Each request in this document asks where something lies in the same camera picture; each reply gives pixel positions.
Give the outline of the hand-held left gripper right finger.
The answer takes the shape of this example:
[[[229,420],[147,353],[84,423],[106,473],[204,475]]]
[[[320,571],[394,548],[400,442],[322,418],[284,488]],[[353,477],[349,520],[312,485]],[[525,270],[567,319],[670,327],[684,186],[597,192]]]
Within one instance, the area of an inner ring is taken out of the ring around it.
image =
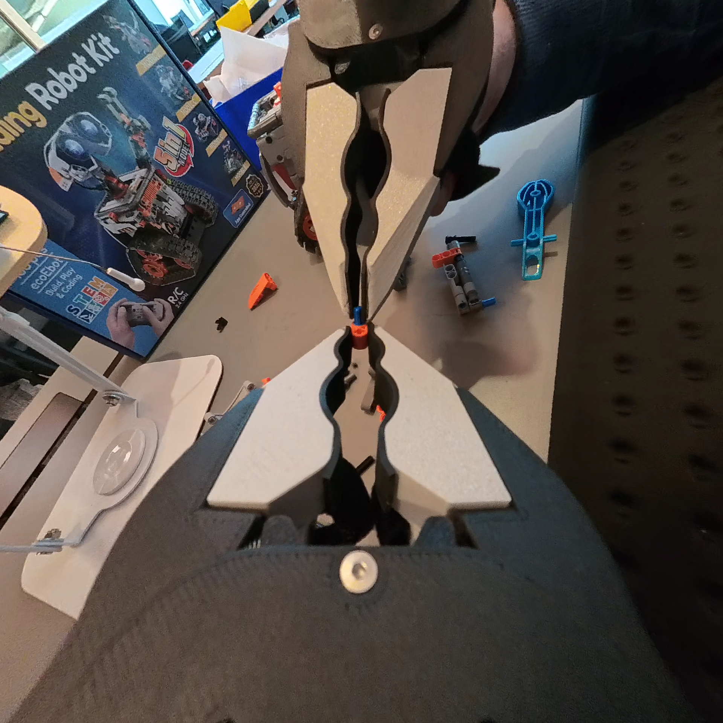
[[[380,544],[409,544],[432,518],[513,502],[457,386],[383,328],[369,330],[377,433],[372,501]]]

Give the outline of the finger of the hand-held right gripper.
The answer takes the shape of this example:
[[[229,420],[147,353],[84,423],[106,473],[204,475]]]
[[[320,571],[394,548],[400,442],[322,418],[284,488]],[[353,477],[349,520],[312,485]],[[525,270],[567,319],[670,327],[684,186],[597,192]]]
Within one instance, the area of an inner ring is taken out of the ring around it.
[[[376,235],[363,262],[368,318],[392,292],[438,194],[435,163],[451,75],[451,68],[420,69],[384,101],[387,169],[373,197]]]
[[[330,284],[346,314],[351,314],[345,235],[351,193],[346,157],[358,131],[358,101],[338,85],[307,90],[305,200]]]

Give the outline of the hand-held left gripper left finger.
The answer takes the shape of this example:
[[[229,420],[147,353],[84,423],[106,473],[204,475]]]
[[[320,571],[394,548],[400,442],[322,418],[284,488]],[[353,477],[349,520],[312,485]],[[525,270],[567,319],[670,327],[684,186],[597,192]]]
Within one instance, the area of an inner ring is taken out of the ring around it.
[[[214,511],[287,516],[305,531],[327,514],[349,538],[354,469],[336,412],[346,400],[351,330],[341,328],[259,392],[207,497]]]

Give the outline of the person's right forearm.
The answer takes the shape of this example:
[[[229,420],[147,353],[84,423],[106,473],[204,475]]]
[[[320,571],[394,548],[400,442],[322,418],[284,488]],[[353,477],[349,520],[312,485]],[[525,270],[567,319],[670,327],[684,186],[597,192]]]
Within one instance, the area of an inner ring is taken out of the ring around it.
[[[721,1],[506,1],[516,58],[482,140],[637,77],[721,56]]]

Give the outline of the person's right hand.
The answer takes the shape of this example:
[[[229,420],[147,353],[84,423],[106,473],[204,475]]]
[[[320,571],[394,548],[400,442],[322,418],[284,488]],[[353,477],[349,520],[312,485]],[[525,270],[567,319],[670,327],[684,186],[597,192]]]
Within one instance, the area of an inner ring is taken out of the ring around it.
[[[476,140],[481,140],[484,127],[502,100],[516,59],[516,27],[507,2],[496,1],[494,3],[493,28],[494,42],[490,74],[484,98],[471,128]]]

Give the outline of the grey curved panel brick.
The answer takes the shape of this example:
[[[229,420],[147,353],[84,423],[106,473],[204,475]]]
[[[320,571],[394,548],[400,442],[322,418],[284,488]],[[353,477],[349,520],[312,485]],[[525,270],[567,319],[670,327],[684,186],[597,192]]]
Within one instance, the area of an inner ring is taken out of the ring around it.
[[[216,424],[220,419],[223,418],[223,416],[229,412],[236,404],[238,404],[240,401],[245,399],[249,393],[251,393],[254,389],[257,388],[257,385],[253,383],[252,381],[245,381],[241,389],[239,390],[239,393],[236,394],[232,402],[230,402],[229,406],[224,410],[220,412],[208,412],[204,415],[204,422],[212,426]]]

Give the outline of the partly built toy robot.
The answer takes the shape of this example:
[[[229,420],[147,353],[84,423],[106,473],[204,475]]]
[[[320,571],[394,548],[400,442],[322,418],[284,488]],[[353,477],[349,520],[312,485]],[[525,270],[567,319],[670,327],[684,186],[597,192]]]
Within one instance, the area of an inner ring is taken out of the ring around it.
[[[281,204],[294,213],[296,242],[321,260],[317,234],[302,191],[302,176],[285,131],[281,82],[276,82],[273,89],[253,105],[247,134],[258,146],[261,169],[271,190]]]

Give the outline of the blue storage bin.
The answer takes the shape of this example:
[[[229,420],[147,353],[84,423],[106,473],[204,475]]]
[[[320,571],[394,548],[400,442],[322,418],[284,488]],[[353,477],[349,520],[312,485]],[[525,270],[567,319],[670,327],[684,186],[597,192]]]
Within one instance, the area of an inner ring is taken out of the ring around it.
[[[254,104],[264,95],[273,92],[276,83],[281,81],[282,72],[283,69],[278,69],[228,101],[214,106],[224,127],[258,170],[261,169],[259,150],[257,142],[247,134],[249,120]]]

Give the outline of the white book stand base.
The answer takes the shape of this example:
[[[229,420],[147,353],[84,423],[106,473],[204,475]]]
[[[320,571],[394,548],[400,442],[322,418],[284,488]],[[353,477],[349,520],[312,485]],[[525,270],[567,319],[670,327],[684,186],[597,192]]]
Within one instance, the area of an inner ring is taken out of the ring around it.
[[[77,619],[117,538],[160,477],[197,439],[221,380],[215,356],[146,363],[118,384],[16,313],[2,310],[2,332],[80,378],[106,404],[41,536],[2,544],[27,556],[20,585]]]

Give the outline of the orange wedge panel brick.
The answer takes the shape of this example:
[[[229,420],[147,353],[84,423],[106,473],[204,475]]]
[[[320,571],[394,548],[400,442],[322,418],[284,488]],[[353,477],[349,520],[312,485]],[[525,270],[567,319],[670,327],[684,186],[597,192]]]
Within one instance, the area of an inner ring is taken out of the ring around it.
[[[248,310],[257,308],[270,294],[278,290],[278,285],[269,273],[263,273],[252,288],[248,297]]]

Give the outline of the grey brick assembly orange beam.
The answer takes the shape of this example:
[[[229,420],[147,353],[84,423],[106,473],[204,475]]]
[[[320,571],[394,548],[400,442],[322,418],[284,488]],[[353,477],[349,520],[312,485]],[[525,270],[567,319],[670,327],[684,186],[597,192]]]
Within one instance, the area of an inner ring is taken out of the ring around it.
[[[464,244],[460,247],[447,247],[431,258],[433,268],[442,269],[453,294],[457,313],[464,316],[494,306],[494,297],[482,298],[471,276],[464,256]]]

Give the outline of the yellow storage bin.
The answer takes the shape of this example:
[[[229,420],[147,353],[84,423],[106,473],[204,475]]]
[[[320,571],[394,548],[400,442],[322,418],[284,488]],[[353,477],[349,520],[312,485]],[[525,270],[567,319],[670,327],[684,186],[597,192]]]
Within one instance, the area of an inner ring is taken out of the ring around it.
[[[243,32],[252,26],[250,9],[246,1],[237,1],[224,10],[221,7],[220,16],[215,21],[218,28],[226,28],[232,31]]]

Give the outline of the light blue brick separator tool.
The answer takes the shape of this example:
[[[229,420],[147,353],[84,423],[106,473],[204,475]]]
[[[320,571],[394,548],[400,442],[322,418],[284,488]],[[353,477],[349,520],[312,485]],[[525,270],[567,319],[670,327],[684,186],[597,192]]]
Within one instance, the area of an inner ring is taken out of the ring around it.
[[[555,234],[545,233],[545,213],[555,195],[555,187],[540,178],[525,184],[517,194],[517,204],[523,219],[522,237],[511,241],[512,247],[522,249],[521,277],[523,281],[537,281],[544,267],[545,245],[556,241]]]

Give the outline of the blue robot kit box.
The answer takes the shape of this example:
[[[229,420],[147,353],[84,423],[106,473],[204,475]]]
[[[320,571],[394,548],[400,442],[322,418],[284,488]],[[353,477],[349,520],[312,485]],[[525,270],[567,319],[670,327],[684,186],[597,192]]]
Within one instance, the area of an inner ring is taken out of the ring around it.
[[[2,78],[2,186],[46,225],[11,297],[145,358],[268,193],[131,2]]]

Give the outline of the black dimpled pad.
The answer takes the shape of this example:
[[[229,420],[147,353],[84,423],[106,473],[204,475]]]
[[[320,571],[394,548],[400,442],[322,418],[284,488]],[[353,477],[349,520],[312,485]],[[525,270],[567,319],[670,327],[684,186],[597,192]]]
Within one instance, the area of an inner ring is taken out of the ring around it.
[[[666,105],[596,103],[549,445],[707,721],[721,721],[721,126],[721,79]]]

